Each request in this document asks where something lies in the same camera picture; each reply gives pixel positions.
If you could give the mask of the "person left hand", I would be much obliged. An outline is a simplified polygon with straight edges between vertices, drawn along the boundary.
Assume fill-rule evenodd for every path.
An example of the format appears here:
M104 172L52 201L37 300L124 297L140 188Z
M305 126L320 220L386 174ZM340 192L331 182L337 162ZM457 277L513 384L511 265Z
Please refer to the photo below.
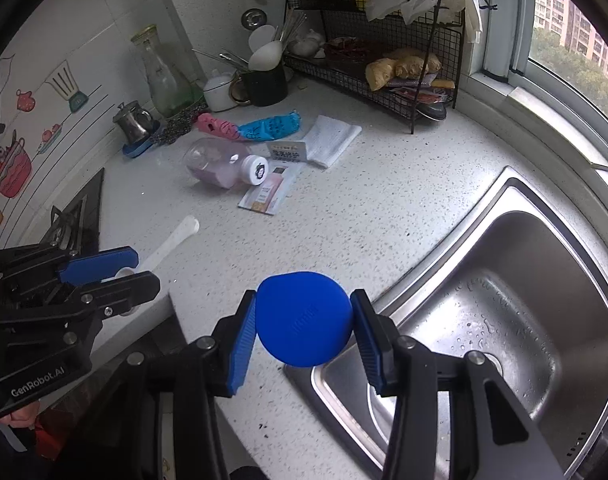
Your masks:
M40 410L40 402L32 402L19 410L0 418L0 424L13 428L32 428Z

